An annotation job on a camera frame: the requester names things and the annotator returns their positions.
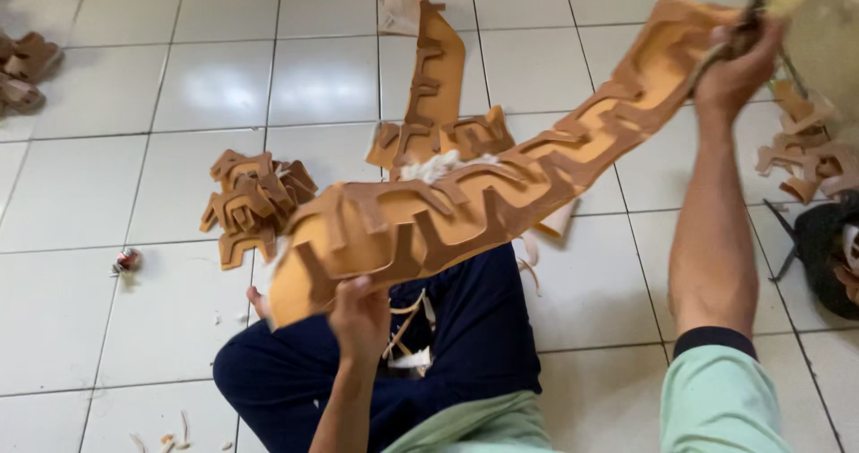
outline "person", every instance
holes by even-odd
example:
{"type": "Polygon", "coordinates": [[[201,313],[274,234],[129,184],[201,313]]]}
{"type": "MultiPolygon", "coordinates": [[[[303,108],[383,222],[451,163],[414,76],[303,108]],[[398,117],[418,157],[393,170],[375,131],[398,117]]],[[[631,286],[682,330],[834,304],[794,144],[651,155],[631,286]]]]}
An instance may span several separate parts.
{"type": "MultiPolygon", "coordinates": [[[[757,273],[732,131],[772,75],[782,29],[767,19],[748,54],[713,64],[696,89],[699,146],[669,264],[679,338],[661,398],[662,451],[789,451],[751,341],[757,273]]],[[[551,449],[510,244],[390,291],[369,282],[341,283],[328,318],[273,333],[261,321],[219,352],[217,386],[269,451],[551,449]],[[377,374],[388,299],[399,307],[421,294],[435,309],[433,364],[418,380],[377,374]]],[[[259,293],[248,296],[263,314],[259,293]]]]}

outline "navy blue pants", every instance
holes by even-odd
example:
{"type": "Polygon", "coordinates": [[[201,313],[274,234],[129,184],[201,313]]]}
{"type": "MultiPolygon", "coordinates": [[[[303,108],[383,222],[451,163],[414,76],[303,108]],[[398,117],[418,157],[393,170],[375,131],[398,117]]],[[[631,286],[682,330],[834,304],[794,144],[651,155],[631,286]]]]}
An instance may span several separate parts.
{"type": "MultiPolygon", "coordinates": [[[[542,391],[540,360],[510,244],[434,277],[392,287],[392,306],[411,305],[423,289],[435,309],[433,364],[421,379],[376,378],[370,451],[392,444],[446,407],[524,389],[542,391]]],[[[415,333],[420,335],[421,328],[415,326],[415,333]]],[[[224,397],[271,453],[307,451],[338,360],[337,340],[324,316],[273,333],[261,321],[221,349],[213,374],[224,397]]]]}

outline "forearm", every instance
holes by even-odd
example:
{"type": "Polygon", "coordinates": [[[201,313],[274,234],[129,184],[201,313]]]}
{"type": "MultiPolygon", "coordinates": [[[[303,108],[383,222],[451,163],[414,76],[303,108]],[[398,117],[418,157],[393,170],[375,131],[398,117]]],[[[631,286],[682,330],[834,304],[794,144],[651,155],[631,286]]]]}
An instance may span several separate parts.
{"type": "Polygon", "coordinates": [[[310,445],[311,452],[367,451],[374,378],[375,368],[349,362],[340,363],[331,398],[310,445]]]}
{"type": "Polygon", "coordinates": [[[731,124],[716,115],[703,116],[699,125],[693,178],[669,265],[677,334],[721,326],[751,337],[757,273],[731,124]]]}

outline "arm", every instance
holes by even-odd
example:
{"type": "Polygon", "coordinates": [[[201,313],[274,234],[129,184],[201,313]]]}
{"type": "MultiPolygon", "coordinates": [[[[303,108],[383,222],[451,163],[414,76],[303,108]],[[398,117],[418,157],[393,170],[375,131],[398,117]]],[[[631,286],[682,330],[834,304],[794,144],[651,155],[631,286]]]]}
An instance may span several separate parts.
{"type": "MultiPolygon", "coordinates": [[[[714,32],[714,38],[724,38],[714,32]]],[[[754,248],[732,133],[740,109],[772,75],[782,25],[767,21],[743,57],[713,64],[696,89],[699,140],[668,267],[671,312],[680,337],[720,326],[752,337],[757,308],[754,248]]]]}
{"type": "Polygon", "coordinates": [[[340,366],[310,445],[313,453],[367,451],[373,381],[391,328],[387,290],[371,291],[367,277],[340,283],[336,300],[329,322],[340,345],[340,366]]]}

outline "orange foam sheet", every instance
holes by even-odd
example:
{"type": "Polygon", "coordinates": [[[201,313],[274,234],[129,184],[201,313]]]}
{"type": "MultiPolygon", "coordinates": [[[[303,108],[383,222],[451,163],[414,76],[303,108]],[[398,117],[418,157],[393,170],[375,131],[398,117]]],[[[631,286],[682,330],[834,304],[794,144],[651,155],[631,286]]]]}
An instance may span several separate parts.
{"type": "MultiPolygon", "coordinates": [[[[330,309],[334,288],[346,278],[369,274],[373,283],[387,286],[438,273],[510,241],[568,204],[682,106],[686,79],[703,57],[710,31],[737,14],[730,8],[660,0],[612,78],[551,129],[498,152],[496,165],[471,164],[432,184],[332,185],[291,217],[289,246],[269,292],[271,324],[283,327],[330,309]]],[[[420,38],[417,47],[420,53],[420,38]]],[[[445,77],[435,78],[440,93],[445,77]]],[[[461,74],[455,85],[460,82],[461,74]]],[[[449,109],[427,110],[427,115],[442,111],[449,109]]],[[[456,121],[456,113],[437,120],[432,125],[442,129],[456,121]]],[[[442,134],[438,146],[430,132],[422,137],[429,147],[416,144],[416,150],[443,152],[442,138],[448,134],[442,134]]],[[[379,163],[384,157],[383,164],[397,166],[391,149],[376,156],[379,163]]],[[[403,149],[408,154],[409,148],[403,149]]]]}

